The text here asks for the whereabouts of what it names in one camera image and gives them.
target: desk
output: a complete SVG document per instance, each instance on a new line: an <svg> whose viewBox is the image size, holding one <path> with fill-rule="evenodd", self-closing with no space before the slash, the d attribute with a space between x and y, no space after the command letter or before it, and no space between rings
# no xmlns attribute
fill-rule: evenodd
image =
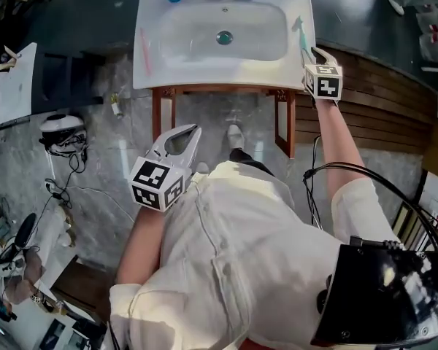
<svg viewBox="0 0 438 350"><path fill-rule="evenodd" d="M102 104L91 89L103 58L45 52L31 43L18 53L15 67L0 72L0 125L32 114Z"/></svg>

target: person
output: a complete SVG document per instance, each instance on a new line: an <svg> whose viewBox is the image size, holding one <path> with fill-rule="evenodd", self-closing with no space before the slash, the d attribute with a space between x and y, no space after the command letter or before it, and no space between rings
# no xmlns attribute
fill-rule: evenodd
<svg viewBox="0 0 438 350"><path fill-rule="evenodd" d="M362 166L338 107L315 103L325 161ZM332 236L299 219L236 125L228 140L229 161L196 173L170 211L139 211L103 349L311 349L339 246L350 236L399 241L365 176L327 171Z"/></svg>
<svg viewBox="0 0 438 350"><path fill-rule="evenodd" d="M16 320L12 305L20 305L28 299L32 299L46 313L66 315L67 310L60 302L54 301L34 286L45 271L38 253L31 247L23 250L23 256L26 261L23 275L4 277L1 280L0 290L3 294L0 296L0 319L5 322Z"/></svg>

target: black cable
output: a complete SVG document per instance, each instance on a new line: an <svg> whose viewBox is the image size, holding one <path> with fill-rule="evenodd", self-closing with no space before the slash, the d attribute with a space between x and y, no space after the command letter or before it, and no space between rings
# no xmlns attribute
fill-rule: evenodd
<svg viewBox="0 0 438 350"><path fill-rule="evenodd" d="M430 212L428 212L427 210L425 210L424 208L420 208L420 210L422 210L425 214L427 214L431 220L434 220L436 222L436 224L438 225L438 220L437 218L435 218Z"/></svg>
<svg viewBox="0 0 438 350"><path fill-rule="evenodd" d="M62 149L66 149L69 145L81 144L82 147L79 149L79 151L83 151L87 147L86 143L87 143L87 139L84 135L81 135L81 134L78 135L77 133L74 133L72 136L70 136L69 138L67 138L66 140L64 140L60 143L55 143L52 145L45 145L45 151L47 153L49 153L50 155L54 155L56 157L70 158L73 154L78 153L78 149L59 152L59 151L55 151L54 149L52 149L52 147L56 146L56 147L59 147Z"/></svg>
<svg viewBox="0 0 438 350"><path fill-rule="evenodd" d="M28 244L29 240L31 240L31 237L32 237L34 231L37 232L37 226L39 225L39 222L40 222L40 220L41 220L41 218L42 218L42 215L44 215L45 208L47 208L47 205L49 204L49 202L50 202L50 200L51 200L52 198L53 198L53 196L50 196L50 197L47 199L47 202L45 203L44 208L42 209L42 213L41 213L39 219L37 220L36 224L32 227L32 231L29 233L28 239L26 240L26 245Z"/></svg>
<svg viewBox="0 0 438 350"><path fill-rule="evenodd" d="M72 153L69 156L69 161L68 164L70 166L71 172L68 175L68 178L66 179L66 183L65 183L65 187L59 187L58 184L55 182L55 180L53 179L46 179L46 181L51 182L56 188L58 188L60 190L59 193L52 193L49 189L47 189L47 191L49 193L52 194L52 196L58 200L62 200L63 205L65 205L68 209L72 209L73 205L72 202L70 201L70 194L68 193L68 191L66 190L68 188L68 184L70 183L70 179L72 177L73 174L81 174L86 170L86 156L85 156L85 151L83 150L81 152L81 161L82 164L84 165L82 170L80 170L80 159L78 158L76 153ZM77 165L74 166L72 165L72 160L74 160L76 158L77 161Z"/></svg>
<svg viewBox="0 0 438 350"><path fill-rule="evenodd" d="M115 337L114 330L112 329L112 324L109 322L109 331L110 331L110 337L112 338L112 345L114 346L115 350L120 350L120 345L118 344L117 337Z"/></svg>
<svg viewBox="0 0 438 350"><path fill-rule="evenodd" d="M312 170L315 169L315 161L316 161L316 146L318 144L318 140L320 139L321 135L318 135L315 137L315 139L313 140L313 154L312 154ZM307 189L307 201L308 201L308 206L310 208L310 213L312 215L312 225L313 225L313 220L315 219L315 210L318 214L318 227L321 227L321 218L318 212L318 207L316 206L315 203L315 199L313 198L313 185L314 185L314 181L313 181L313 176L312 176L312 182L310 185L310 189L308 189L308 186L305 185L306 189Z"/></svg>
<svg viewBox="0 0 438 350"><path fill-rule="evenodd" d="M398 195L417 214L418 218L420 219L420 222L422 223L422 226L425 228L425 231L430 238L431 244L433 245L435 251L438 252L438 235L437 235L434 227L430 224L430 222L423 215L422 208L419 205L414 204L409 198L407 198L407 196L398 187L396 187L389 180L383 178L378 173L376 173L372 170L369 170L368 168L365 168L363 166L355 165L353 163L332 162L332 163L327 163L325 165L322 165L322 166L314 168L314 169L307 170L304 174L304 182L307 181L311 176L314 176L320 170L325 170L328 168L335 168L335 169L339 169L339 170L349 170L349 171L354 171L354 172L357 172L359 174L365 175L365 176L375 180L376 182L379 182L384 187L389 189L391 192Z"/></svg>
<svg viewBox="0 0 438 350"><path fill-rule="evenodd" d="M16 271L16 266L15 266L15 268L13 268L13 270L8 274L8 277L3 277L3 291L1 292L0 300L3 300L3 296L5 295L5 291L6 291L7 288L8 288L9 280L11 279L12 274L13 274L15 271Z"/></svg>
<svg viewBox="0 0 438 350"><path fill-rule="evenodd" d="M320 167L312 170L313 175L316 174L319 170L323 170L323 169L327 169L327 168L336 168L336 169L358 172L359 174L363 174L363 175L368 176L371 179L379 182L384 187L391 190L391 192L397 194L418 215L418 217L420 218L420 221L423 223L423 226L426 229L426 232L428 233L428 235L430 236L430 239L432 240L432 244L434 245L435 250L438 252L438 235L434 231L433 226L429 223L429 221L425 218L425 216L420 212L419 206L413 204L410 201L410 199L407 198L407 196L401 190L399 190L394 184L389 182L387 179L383 178L378 173L376 173L372 170L369 170L368 168L364 168L363 166L354 165L353 163L346 163L346 162L327 163L323 166L320 166ZM310 170L308 170L304 174L304 177L309 174L309 171Z"/></svg>

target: shoe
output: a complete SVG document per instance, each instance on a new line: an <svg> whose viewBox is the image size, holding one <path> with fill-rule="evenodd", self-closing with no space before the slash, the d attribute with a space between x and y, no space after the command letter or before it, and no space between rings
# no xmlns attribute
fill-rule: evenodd
<svg viewBox="0 0 438 350"><path fill-rule="evenodd" d="M238 125L230 125L228 127L227 139L231 150L236 148L245 148L245 137L243 136L242 130L240 130Z"/></svg>
<svg viewBox="0 0 438 350"><path fill-rule="evenodd" d="M394 10L396 10L396 13L398 15L404 15L404 8L401 7L398 3L396 3L394 0L388 0L389 4L393 7Z"/></svg>
<svg viewBox="0 0 438 350"><path fill-rule="evenodd" d="M195 172L197 172L198 174L208 175L210 173L210 168L206 163L200 162L198 163Z"/></svg>

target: white sink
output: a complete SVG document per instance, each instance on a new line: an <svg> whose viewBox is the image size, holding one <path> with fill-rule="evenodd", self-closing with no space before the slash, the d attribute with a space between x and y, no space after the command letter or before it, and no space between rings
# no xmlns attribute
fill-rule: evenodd
<svg viewBox="0 0 438 350"><path fill-rule="evenodd" d="M275 61L287 53L285 14L269 4L182 5L164 15L160 30L160 51L166 62L216 57ZM231 34L230 44L217 41L224 31Z"/></svg>
<svg viewBox="0 0 438 350"><path fill-rule="evenodd" d="M298 17L314 46L310 0L139 0L133 86L303 89Z"/></svg>

